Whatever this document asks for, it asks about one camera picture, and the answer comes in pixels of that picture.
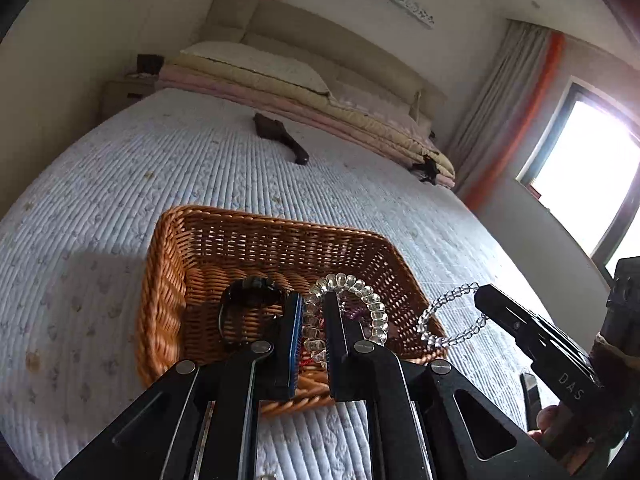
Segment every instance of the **bracelet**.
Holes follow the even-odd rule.
[[[453,290],[446,292],[442,296],[440,296],[436,301],[430,304],[430,306],[420,314],[418,318],[418,324],[415,327],[416,332],[422,334],[420,339],[427,342],[428,348],[447,348],[453,345],[457,345],[458,343],[462,343],[467,339],[471,339],[475,334],[480,332],[480,329],[486,325],[486,320],[489,319],[485,314],[481,314],[478,319],[466,330],[449,337],[438,337],[435,334],[429,332],[427,328],[427,324],[431,317],[436,313],[436,311],[443,306],[444,304],[449,303],[449,301],[455,300],[456,298],[461,298],[464,294],[469,294],[470,292],[475,293],[480,286],[477,283],[465,283],[462,286],[457,286]]]
[[[304,298],[305,311],[302,315],[302,337],[305,338],[305,348],[311,352],[313,362],[326,368],[326,343],[320,339],[320,319],[316,314],[320,309],[322,298],[328,292],[335,291],[352,292],[362,300],[371,316],[371,336],[369,341],[384,346],[389,325],[386,307],[380,301],[380,296],[362,280],[358,280],[351,274],[342,272],[328,274],[325,278],[319,278],[316,284],[311,286],[309,294]]]

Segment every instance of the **finger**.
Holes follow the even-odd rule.
[[[537,443],[540,444],[540,441],[542,440],[542,431],[540,431],[540,430],[527,431],[527,434],[533,440],[535,440]]]
[[[540,410],[536,417],[536,424],[542,431],[548,430],[558,416],[558,406],[547,406],[544,410]]]

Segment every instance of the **brown woven basket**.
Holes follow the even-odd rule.
[[[159,219],[146,257],[138,316],[138,372],[149,386],[176,361],[199,365],[228,357],[218,334],[218,302],[225,288],[248,275],[268,276],[285,288],[306,292],[329,272],[354,274],[386,304],[390,333],[386,346],[398,357],[425,363],[445,355],[427,352],[415,331],[427,300],[402,256],[379,234],[228,211],[205,206],[169,209]],[[347,297],[353,306],[358,301]],[[257,340],[263,322],[280,314],[273,305],[245,312],[242,333],[225,325],[231,338]],[[437,320],[429,329],[444,330]],[[307,361],[308,354],[303,354]],[[264,414],[333,402],[326,373],[303,366],[296,397],[267,402]]]

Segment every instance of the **orange curtain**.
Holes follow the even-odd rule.
[[[529,98],[529,102],[524,110],[522,118],[515,126],[514,133],[510,140],[507,142],[502,151],[495,158],[493,163],[486,169],[482,176],[478,179],[475,186],[466,194],[464,203],[471,209],[471,211],[477,211],[479,207],[484,203],[487,197],[494,189],[498,178],[507,167],[507,164],[513,157],[514,153],[518,149],[522,139],[524,139],[527,130],[531,124],[531,121],[536,117],[542,98],[544,97],[549,85],[553,81],[556,74],[556,69],[560,63],[562,57],[562,51],[564,50],[564,34],[562,32],[553,31],[549,43],[549,48],[546,51],[545,63],[542,67],[542,72],[538,78],[533,92]]]

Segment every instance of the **beige upholstered headboard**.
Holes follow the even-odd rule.
[[[201,41],[234,41],[293,57],[332,80],[388,91],[432,118],[446,96],[397,57],[321,16],[276,0],[213,0]]]

